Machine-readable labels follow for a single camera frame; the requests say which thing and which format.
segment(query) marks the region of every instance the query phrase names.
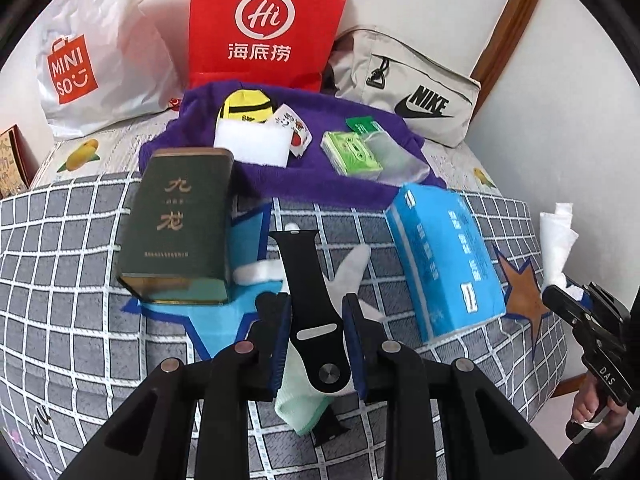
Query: wooden trim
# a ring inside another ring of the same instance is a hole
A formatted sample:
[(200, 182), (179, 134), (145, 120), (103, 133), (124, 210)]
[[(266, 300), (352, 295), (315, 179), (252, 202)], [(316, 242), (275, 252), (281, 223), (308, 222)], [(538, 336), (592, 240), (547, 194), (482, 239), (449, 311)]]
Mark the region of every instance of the wooden trim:
[(561, 381), (551, 398), (553, 399), (553, 397), (561, 397), (566, 394), (577, 392), (586, 377), (587, 374), (582, 374), (572, 377), (571, 379)]
[(471, 77), (481, 84), (474, 115), (491, 93), (500, 74), (518, 46), (539, 0), (508, 0), (494, 33), (478, 59)]

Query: nike swoosh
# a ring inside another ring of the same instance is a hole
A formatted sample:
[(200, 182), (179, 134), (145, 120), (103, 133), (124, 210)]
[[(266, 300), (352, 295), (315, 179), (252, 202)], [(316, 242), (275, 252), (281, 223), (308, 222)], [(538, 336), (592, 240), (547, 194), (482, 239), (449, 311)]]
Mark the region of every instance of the nike swoosh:
[(442, 115), (435, 114), (433, 112), (417, 112), (416, 110), (410, 110), (406, 102), (408, 101), (410, 95), (402, 99), (394, 109), (394, 112), (402, 118), (405, 119), (433, 119), (433, 118), (445, 118), (445, 117), (453, 117), (453, 115)]

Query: purple towel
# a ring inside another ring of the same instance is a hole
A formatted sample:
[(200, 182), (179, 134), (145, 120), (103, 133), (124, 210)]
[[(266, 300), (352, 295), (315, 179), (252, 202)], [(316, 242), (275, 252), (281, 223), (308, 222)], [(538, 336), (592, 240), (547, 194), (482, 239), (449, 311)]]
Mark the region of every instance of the purple towel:
[[(277, 104), (287, 104), (305, 121), (313, 141), (301, 158), (291, 156), (287, 168), (236, 162), (234, 192), (245, 196), (280, 197), (298, 202), (379, 210), (391, 204), (398, 188), (335, 173), (320, 148), (322, 134), (346, 131), (345, 119), (373, 116), (394, 140), (424, 162), (421, 137), (412, 134), (399, 116), (332, 96), (239, 81), (213, 82), (187, 92), (180, 116), (166, 130), (140, 148), (140, 171), (145, 171), (158, 148), (212, 146), (216, 117), (224, 100), (238, 89), (263, 90)], [(439, 177), (429, 174), (423, 184), (447, 187)]]

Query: nike bag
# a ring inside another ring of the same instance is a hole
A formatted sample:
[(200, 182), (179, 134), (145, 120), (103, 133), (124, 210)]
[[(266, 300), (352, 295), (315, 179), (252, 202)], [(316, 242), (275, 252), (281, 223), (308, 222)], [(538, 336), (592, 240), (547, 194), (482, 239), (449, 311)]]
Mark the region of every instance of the nike bag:
[(354, 27), (329, 58), (336, 97), (401, 116), (426, 139), (455, 147), (466, 136), (480, 83), (444, 68), (379, 27)]
[(346, 0), (191, 0), (190, 88), (239, 79), (318, 91)]
[(161, 112), (182, 95), (142, 0), (53, 0), (36, 58), (40, 103), (58, 140)]

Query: brown star pattern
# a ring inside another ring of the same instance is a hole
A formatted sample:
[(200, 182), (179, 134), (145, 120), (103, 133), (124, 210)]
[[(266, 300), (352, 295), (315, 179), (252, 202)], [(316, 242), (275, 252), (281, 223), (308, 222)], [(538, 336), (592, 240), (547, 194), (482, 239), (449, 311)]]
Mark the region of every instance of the brown star pattern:
[(495, 254), (498, 257), (498, 263), (504, 272), (509, 289), (504, 298), (507, 314), (523, 316), (531, 322), (531, 338), (533, 348), (535, 349), (538, 337), (540, 336), (540, 326), (542, 318), (550, 314), (550, 310), (542, 303), (540, 298), (540, 289), (536, 281), (536, 273), (528, 259), (521, 269), (517, 269), (500, 254), (495, 248)]

